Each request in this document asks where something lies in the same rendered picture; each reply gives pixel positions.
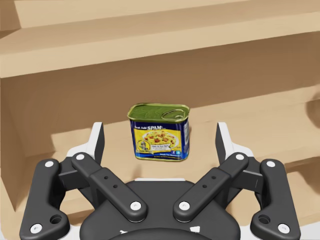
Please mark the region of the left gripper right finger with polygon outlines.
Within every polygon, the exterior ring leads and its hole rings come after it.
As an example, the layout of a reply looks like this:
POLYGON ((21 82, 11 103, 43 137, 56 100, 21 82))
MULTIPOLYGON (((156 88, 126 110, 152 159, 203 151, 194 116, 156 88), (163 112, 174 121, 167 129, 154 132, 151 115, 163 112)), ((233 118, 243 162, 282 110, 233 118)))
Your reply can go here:
POLYGON ((284 164, 276 159, 257 161, 249 148, 232 142, 225 122, 217 123, 215 147, 219 166, 208 171, 174 203, 174 218, 181 223, 191 222, 212 200, 225 208, 241 190, 249 190, 260 206, 250 223, 255 237, 300 239, 284 164))

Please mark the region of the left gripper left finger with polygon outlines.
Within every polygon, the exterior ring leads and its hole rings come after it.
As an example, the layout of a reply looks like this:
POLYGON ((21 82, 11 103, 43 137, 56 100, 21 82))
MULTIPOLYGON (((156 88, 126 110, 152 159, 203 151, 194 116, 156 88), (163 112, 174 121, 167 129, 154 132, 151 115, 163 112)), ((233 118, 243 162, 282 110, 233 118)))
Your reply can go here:
POLYGON ((132 223, 147 217, 147 204, 111 170, 101 166, 104 147, 104 125, 95 122, 88 142, 71 148, 62 162, 51 158, 37 163, 20 226, 21 238, 66 236, 70 222, 60 206, 66 192, 74 189, 94 209, 109 201, 132 223))

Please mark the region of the green and blue rectangular can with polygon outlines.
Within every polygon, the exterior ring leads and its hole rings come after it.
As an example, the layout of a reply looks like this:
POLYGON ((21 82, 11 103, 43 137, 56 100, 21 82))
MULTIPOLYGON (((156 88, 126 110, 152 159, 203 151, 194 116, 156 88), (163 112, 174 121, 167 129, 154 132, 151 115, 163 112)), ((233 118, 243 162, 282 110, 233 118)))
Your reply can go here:
POLYGON ((183 104, 138 103, 127 117, 139 160, 180 162, 190 151, 190 108, 183 104))

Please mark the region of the pale wooden shelf unit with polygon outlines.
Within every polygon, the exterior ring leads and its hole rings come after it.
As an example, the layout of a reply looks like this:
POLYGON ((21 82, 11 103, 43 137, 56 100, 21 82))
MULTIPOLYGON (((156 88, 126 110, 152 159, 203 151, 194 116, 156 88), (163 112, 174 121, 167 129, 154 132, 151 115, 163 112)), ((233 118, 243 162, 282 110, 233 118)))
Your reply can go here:
POLYGON ((0 0, 1 240, 19 240, 37 162, 104 123, 123 181, 217 166, 215 132, 282 161, 304 239, 320 238, 320 0, 0 0), (138 160, 127 113, 190 107, 181 162, 138 160))

